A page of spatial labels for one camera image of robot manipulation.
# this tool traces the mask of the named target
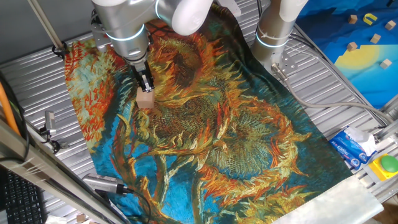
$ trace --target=sunflower painting cloth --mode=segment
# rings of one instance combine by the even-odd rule
[[[292,95],[213,5],[189,36],[146,24],[155,108],[113,49],[75,42],[67,87],[97,172],[142,194],[151,223],[272,223],[351,175]],[[109,196],[134,222],[146,202]]]

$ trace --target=blue play mat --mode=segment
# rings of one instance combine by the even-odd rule
[[[398,26],[387,30],[391,20],[398,22],[398,2],[387,7],[388,0],[309,0],[297,24],[316,43],[348,80],[376,108],[383,107],[398,94]],[[370,26],[363,21],[371,13],[377,20]],[[350,15],[358,21],[349,24]],[[377,44],[370,42],[374,34],[381,36]],[[358,50],[348,52],[350,42]],[[392,65],[379,65],[389,59]]]

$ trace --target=green button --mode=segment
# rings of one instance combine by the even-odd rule
[[[381,165],[388,172],[398,171],[398,160],[394,156],[384,156],[381,158]]]

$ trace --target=yellow shape on mat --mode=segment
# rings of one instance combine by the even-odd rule
[[[365,14],[365,16],[363,17],[363,21],[364,21],[365,23],[369,24],[369,26],[372,25],[373,22],[370,21],[370,19],[368,19],[368,18],[371,18],[371,19],[374,20],[374,21],[377,20],[377,17],[374,16],[373,14],[371,14],[371,13]]]
[[[374,65],[379,58],[380,48],[378,45],[361,45],[360,49],[346,52],[338,57],[335,65],[337,67],[359,70]]]

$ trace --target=white cloth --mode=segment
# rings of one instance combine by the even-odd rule
[[[351,176],[273,224],[362,224],[381,211],[379,201]]]

